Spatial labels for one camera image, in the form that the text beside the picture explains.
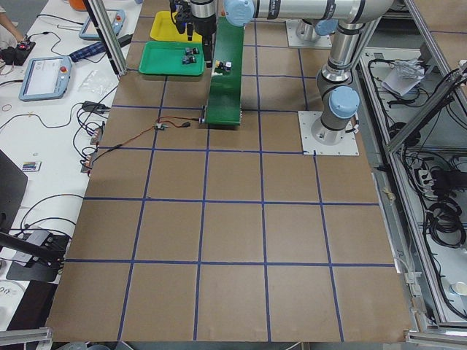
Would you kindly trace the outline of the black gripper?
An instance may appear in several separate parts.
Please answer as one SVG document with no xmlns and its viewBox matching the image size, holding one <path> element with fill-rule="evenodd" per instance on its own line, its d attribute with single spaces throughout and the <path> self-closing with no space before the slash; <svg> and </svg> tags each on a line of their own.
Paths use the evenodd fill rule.
<svg viewBox="0 0 467 350">
<path fill-rule="evenodd" d="M 190 4 L 183 0 L 170 0 L 170 17 L 175 25 L 178 34 L 185 34 L 187 40 L 193 39 L 193 21 Z"/>
<path fill-rule="evenodd" d="M 205 64 L 212 68 L 212 39 L 217 29 L 216 3 L 214 0 L 190 1 L 190 11 L 195 31 L 201 36 Z"/>
</svg>

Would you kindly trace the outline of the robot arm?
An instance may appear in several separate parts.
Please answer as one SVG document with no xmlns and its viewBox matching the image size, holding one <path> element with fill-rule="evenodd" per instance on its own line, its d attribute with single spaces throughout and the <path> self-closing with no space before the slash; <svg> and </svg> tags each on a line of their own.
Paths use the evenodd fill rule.
<svg viewBox="0 0 467 350">
<path fill-rule="evenodd" d="M 193 19 L 188 1 L 170 0 L 170 18 L 179 34 L 185 34 L 187 40 L 193 40 Z"/>
<path fill-rule="evenodd" d="M 234 129 L 242 120 L 259 130 L 262 118 L 307 109 L 308 94 L 322 95 L 351 83 L 352 65 L 368 42 L 377 20 L 391 1 L 189 1 L 188 11 L 201 35 L 211 74 L 214 58 L 233 61 L 233 70 L 212 76 L 203 124 Z M 313 77 L 304 75 L 306 55 L 288 49 L 274 34 L 283 34 L 286 20 L 308 26 L 336 20 L 327 54 L 318 53 L 322 66 Z"/>
</svg>

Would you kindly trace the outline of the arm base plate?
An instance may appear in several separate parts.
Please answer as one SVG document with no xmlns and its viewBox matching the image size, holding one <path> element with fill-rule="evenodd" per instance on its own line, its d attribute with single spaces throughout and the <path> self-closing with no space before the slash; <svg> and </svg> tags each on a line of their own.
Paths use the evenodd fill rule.
<svg viewBox="0 0 467 350">
<path fill-rule="evenodd" d="M 321 111 L 298 111 L 304 155 L 359 156 L 352 123 L 341 131 L 330 131 L 321 123 Z"/>
<path fill-rule="evenodd" d="M 329 50 L 332 43 L 329 35 L 320 36 L 312 24 L 303 20 L 289 19 L 285 21 L 288 46 L 292 48 L 310 48 Z"/>
</svg>

